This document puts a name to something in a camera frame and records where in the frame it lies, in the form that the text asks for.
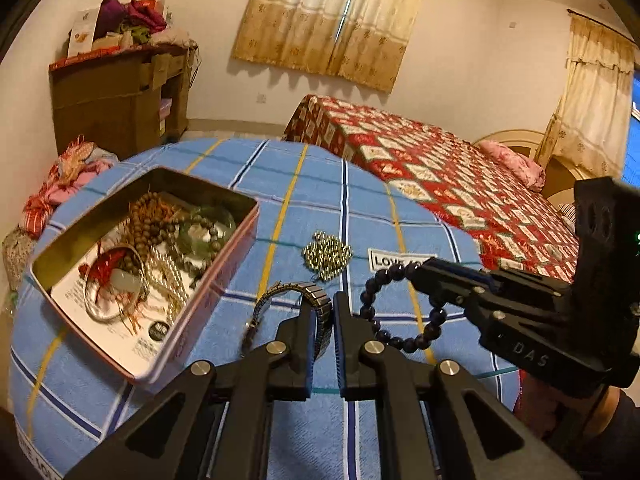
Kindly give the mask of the right hand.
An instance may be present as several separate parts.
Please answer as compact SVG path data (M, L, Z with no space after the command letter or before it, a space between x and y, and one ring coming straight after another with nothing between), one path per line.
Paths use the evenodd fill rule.
M577 424L585 436L596 436L611 422L620 403L620 388L616 387L605 387L589 398L577 399L524 372L520 382L514 414L538 438L563 424Z

